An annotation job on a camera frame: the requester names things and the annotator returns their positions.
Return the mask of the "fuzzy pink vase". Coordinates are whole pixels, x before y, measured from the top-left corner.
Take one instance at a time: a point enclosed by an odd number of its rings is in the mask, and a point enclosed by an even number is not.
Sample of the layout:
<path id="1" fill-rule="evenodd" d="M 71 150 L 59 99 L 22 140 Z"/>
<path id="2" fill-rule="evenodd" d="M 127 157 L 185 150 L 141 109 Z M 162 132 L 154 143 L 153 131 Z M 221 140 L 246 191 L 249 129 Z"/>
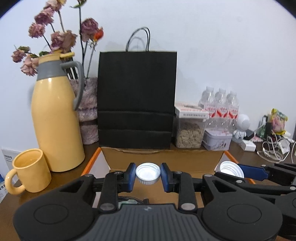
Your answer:
<path id="1" fill-rule="evenodd" d="M 85 80 L 82 99 L 78 107 L 81 138 L 84 145 L 98 142 L 97 77 Z"/>

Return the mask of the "middle water bottle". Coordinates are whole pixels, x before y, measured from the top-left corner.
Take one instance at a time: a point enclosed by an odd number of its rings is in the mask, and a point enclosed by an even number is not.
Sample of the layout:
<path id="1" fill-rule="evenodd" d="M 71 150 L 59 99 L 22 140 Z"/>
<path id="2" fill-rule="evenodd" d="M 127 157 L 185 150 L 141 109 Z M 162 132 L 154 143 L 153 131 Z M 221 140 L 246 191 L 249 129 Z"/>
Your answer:
<path id="1" fill-rule="evenodd" d="M 228 120 L 228 102 L 227 102 L 225 89 L 220 88 L 216 92 L 214 103 L 216 106 L 216 113 L 215 113 L 216 127 L 218 129 L 226 130 L 227 120 Z"/>

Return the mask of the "blue box on shelf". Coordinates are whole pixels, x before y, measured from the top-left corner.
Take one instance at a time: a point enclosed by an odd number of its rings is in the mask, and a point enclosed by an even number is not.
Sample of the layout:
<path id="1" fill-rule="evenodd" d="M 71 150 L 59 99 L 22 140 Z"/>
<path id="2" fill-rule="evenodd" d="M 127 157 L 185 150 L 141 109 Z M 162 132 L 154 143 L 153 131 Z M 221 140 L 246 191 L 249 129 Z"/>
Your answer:
<path id="1" fill-rule="evenodd" d="M 8 191 L 6 189 L 4 178 L 0 175 L 0 203 L 3 201 Z"/>

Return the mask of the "black paper shopping bag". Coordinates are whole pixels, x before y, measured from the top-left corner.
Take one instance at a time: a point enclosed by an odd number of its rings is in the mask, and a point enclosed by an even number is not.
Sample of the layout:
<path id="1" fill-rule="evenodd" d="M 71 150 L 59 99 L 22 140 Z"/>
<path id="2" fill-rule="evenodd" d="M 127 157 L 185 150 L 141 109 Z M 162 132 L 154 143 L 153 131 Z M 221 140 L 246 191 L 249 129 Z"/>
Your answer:
<path id="1" fill-rule="evenodd" d="M 175 113 L 176 52 L 101 52 L 97 120 L 101 147 L 168 149 Z"/>

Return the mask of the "white booklet at table edge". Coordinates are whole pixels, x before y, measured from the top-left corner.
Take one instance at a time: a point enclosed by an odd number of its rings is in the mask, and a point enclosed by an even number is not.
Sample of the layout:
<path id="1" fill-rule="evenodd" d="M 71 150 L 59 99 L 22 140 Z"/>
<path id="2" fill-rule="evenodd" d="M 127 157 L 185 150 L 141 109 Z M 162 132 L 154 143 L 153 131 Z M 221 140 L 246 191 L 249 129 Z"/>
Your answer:
<path id="1" fill-rule="evenodd" d="M 19 153 L 20 151 L 1 148 L 1 175 L 3 177 L 13 168 L 12 162 Z"/>

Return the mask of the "clear jar of seeds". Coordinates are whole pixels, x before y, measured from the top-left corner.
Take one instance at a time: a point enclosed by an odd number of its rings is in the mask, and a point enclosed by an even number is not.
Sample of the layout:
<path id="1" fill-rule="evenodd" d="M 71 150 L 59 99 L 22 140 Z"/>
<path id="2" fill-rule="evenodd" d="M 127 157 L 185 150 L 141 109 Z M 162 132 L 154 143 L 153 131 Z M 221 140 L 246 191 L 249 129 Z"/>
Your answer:
<path id="1" fill-rule="evenodd" d="M 206 120 L 204 113 L 176 114 L 176 147 L 180 149 L 199 149 L 204 137 Z"/>

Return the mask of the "left water bottle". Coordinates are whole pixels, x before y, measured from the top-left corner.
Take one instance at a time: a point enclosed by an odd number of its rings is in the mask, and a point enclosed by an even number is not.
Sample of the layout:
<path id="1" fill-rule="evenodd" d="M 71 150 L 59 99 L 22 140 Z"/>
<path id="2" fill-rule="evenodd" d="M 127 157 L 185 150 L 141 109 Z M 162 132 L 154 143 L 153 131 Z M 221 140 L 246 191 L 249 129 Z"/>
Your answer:
<path id="1" fill-rule="evenodd" d="M 198 103 L 198 106 L 208 111 L 209 119 L 207 120 L 207 128 L 212 128 L 214 126 L 214 118 L 216 115 L 216 104 L 213 87 L 206 87 L 206 90 L 204 90 L 202 93 L 202 97 Z"/>

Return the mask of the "grey printed tin box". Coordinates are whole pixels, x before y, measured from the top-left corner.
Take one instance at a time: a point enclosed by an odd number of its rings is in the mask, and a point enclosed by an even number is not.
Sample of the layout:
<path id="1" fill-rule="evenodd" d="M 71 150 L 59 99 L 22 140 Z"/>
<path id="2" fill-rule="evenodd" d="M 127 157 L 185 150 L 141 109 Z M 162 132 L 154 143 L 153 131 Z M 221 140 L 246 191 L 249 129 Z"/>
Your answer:
<path id="1" fill-rule="evenodd" d="M 227 151 L 232 140 L 228 131 L 205 129 L 202 145 L 209 151 Z"/>

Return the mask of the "right water bottle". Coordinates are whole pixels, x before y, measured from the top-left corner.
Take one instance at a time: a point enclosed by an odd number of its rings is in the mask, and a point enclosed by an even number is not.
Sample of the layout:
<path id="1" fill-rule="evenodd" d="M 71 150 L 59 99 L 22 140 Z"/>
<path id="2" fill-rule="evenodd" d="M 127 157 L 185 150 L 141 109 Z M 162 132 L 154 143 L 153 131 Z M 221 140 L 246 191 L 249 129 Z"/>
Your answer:
<path id="1" fill-rule="evenodd" d="M 239 100 L 237 98 L 237 93 L 230 91 L 227 95 L 228 104 L 228 130 L 233 133 L 235 127 L 234 124 L 238 118 L 239 114 Z"/>

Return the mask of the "yellow ceramic mug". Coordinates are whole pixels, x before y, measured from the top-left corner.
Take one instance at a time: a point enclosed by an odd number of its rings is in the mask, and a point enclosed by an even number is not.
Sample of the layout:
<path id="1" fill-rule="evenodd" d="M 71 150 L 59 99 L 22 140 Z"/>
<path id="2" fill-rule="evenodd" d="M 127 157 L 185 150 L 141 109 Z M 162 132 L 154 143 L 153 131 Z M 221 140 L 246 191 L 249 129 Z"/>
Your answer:
<path id="1" fill-rule="evenodd" d="M 29 149 L 18 154 L 4 180 L 8 193 L 19 195 L 24 191 L 37 193 L 48 187 L 52 180 L 44 153 L 40 149 Z M 21 185 L 15 187 L 11 180 L 17 175 Z"/>

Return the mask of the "water bottle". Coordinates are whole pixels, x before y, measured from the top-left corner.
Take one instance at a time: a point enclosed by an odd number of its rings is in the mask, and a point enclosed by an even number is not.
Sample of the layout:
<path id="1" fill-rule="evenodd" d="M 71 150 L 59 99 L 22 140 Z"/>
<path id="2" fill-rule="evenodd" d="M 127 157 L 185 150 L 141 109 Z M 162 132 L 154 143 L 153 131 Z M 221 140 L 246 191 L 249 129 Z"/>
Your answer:
<path id="1" fill-rule="evenodd" d="M 239 114 L 239 100 L 237 98 L 237 93 L 230 91 L 227 95 L 228 104 L 228 130 L 233 133 L 235 127 L 234 124 L 238 118 Z"/>
<path id="2" fill-rule="evenodd" d="M 198 103 L 198 106 L 208 111 L 209 119 L 207 120 L 207 128 L 212 128 L 214 126 L 214 118 L 216 115 L 216 104 L 213 87 L 206 87 L 206 90 L 204 90 L 202 93 L 202 97 Z"/>
<path id="3" fill-rule="evenodd" d="M 215 113 L 216 127 L 218 129 L 226 130 L 227 120 L 228 120 L 228 102 L 227 102 L 225 89 L 220 88 L 216 92 L 214 103 L 216 106 L 216 113 Z"/>

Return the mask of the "yellow thermos jug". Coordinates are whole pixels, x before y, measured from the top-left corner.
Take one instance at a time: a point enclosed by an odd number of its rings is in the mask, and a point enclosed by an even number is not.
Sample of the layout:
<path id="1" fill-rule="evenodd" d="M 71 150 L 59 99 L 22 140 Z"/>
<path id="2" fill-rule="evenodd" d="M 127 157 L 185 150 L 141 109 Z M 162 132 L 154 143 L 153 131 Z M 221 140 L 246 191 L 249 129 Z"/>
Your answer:
<path id="1" fill-rule="evenodd" d="M 77 110 L 83 96 L 84 69 L 69 61 L 73 52 L 39 58 L 31 113 L 39 148 L 52 172 L 65 172 L 85 159 Z"/>

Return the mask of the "white cap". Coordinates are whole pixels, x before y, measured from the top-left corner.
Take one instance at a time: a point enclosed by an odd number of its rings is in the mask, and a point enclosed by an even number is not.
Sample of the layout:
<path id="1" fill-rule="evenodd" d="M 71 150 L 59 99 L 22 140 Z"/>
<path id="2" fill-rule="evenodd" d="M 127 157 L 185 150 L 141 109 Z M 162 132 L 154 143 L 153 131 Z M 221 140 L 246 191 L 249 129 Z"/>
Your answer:
<path id="1" fill-rule="evenodd" d="M 239 178 L 244 178 L 243 170 L 238 166 L 238 164 L 232 161 L 223 161 L 219 166 L 219 172 Z"/>

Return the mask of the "white robot figurine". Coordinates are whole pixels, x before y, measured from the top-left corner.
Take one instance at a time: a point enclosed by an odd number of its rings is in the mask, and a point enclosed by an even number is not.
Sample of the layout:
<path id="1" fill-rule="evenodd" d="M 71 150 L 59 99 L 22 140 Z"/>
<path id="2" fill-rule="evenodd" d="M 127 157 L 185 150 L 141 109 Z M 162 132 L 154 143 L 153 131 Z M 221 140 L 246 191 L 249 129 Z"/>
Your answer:
<path id="1" fill-rule="evenodd" d="M 235 130 L 232 134 L 232 141 L 240 143 L 246 136 L 246 131 L 250 127 L 250 119 L 246 114 L 238 114 L 234 123 Z"/>

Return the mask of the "white plastic jar lid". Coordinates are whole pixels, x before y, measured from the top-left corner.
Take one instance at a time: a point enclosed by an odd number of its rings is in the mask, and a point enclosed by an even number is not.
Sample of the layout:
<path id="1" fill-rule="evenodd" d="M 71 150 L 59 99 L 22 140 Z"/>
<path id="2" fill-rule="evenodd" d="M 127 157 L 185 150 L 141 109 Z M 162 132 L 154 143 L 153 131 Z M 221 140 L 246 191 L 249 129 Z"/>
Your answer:
<path id="1" fill-rule="evenodd" d="M 153 185 L 161 176 L 161 169 L 154 163 L 142 163 L 135 170 L 138 181 L 144 185 Z"/>

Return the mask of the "orange cardboard box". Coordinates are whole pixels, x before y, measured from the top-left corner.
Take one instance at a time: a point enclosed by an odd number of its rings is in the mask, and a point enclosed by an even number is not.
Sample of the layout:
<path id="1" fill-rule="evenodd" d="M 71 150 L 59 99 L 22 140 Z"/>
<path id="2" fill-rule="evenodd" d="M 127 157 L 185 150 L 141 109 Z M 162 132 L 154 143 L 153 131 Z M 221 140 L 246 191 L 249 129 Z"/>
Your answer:
<path id="1" fill-rule="evenodd" d="M 161 166 L 167 163 L 172 171 L 183 171 L 194 178 L 202 178 L 204 174 L 214 174 L 217 166 L 223 161 L 239 162 L 228 152 L 207 150 L 127 150 L 98 147 L 88 161 L 82 175 L 92 174 L 96 178 L 103 178 L 112 171 L 124 171 L 130 163 L 137 166 L 150 162 Z M 149 199 L 152 204 L 178 204 L 176 193 L 166 193 L 161 180 L 153 185 L 144 185 L 135 180 L 133 191 L 122 192 L 120 196 L 131 196 L 137 199 Z"/>

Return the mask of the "white charger adapter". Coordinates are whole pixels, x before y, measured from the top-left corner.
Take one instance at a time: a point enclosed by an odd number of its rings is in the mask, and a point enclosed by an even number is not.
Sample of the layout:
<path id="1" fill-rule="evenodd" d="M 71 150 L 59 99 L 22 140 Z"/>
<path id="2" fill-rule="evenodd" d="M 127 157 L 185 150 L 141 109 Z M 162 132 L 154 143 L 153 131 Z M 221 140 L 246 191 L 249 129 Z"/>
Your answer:
<path id="1" fill-rule="evenodd" d="M 242 140 L 239 143 L 239 146 L 241 147 L 241 149 L 243 149 L 243 151 L 246 151 L 246 152 L 255 152 L 256 150 L 256 145 L 249 140 Z"/>

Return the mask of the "colourful snack packet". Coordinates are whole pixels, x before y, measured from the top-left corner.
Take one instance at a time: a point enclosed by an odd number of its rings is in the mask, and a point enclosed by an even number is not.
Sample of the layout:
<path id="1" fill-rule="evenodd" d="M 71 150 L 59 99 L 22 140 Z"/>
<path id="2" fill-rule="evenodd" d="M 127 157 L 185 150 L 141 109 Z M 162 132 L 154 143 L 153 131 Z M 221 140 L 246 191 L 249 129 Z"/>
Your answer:
<path id="1" fill-rule="evenodd" d="M 271 110 L 271 125 L 272 130 L 276 135 L 285 134 L 285 122 L 288 121 L 288 117 L 280 112 L 278 109 L 273 108 Z"/>

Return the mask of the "white flat box on jar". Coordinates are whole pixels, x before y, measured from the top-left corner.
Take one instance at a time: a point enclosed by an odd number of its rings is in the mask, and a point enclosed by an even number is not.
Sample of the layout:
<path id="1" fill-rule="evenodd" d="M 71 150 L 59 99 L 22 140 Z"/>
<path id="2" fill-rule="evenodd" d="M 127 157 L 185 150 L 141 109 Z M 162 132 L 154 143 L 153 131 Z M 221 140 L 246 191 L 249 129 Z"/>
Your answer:
<path id="1" fill-rule="evenodd" d="M 209 112 L 194 103 L 176 102 L 175 114 L 178 118 L 209 119 Z"/>

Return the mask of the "dried pink flower bouquet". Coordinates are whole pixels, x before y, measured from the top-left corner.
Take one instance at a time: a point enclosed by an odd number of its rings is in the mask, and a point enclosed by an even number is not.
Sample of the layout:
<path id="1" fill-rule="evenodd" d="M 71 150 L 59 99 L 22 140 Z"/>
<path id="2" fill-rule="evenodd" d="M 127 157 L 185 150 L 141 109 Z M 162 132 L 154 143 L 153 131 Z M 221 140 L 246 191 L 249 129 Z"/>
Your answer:
<path id="1" fill-rule="evenodd" d="M 91 51 L 86 76 L 89 76 L 90 66 L 96 46 L 104 36 L 104 30 L 93 18 L 82 20 L 81 9 L 86 1 L 78 1 L 73 9 L 79 12 L 79 34 L 64 28 L 61 9 L 66 1 L 46 1 L 43 9 L 34 16 L 34 21 L 28 29 L 28 35 L 32 39 L 43 38 L 49 51 L 41 51 L 35 54 L 29 46 L 20 46 L 15 48 L 11 58 L 14 63 L 22 63 L 21 71 L 27 76 L 37 74 L 38 60 L 40 57 L 52 54 L 68 54 L 72 48 L 79 42 L 82 52 L 82 64 L 85 64 L 86 52 Z"/>

